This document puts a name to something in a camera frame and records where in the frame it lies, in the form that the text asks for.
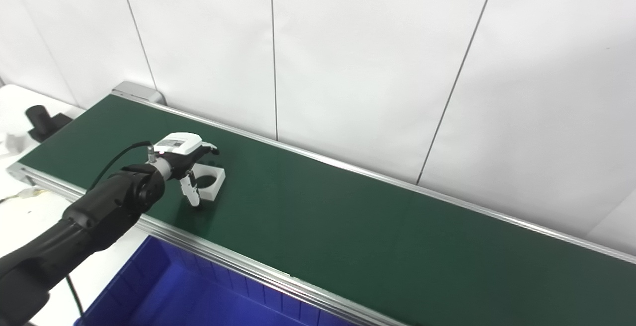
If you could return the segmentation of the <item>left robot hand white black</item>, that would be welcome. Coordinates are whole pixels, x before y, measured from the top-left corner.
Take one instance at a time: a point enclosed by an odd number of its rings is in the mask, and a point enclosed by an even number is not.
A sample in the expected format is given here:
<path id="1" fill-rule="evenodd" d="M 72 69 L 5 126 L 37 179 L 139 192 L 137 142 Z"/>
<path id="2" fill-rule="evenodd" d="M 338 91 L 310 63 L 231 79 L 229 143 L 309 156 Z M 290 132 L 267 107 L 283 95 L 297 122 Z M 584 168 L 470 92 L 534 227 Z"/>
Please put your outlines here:
<path id="1" fill-rule="evenodd" d="M 220 150 L 194 133 L 170 133 L 148 147 L 147 163 L 154 166 L 165 181 L 175 179 L 189 204 L 215 201 L 226 173 L 222 167 L 200 163 L 207 154 L 218 156 Z"/>

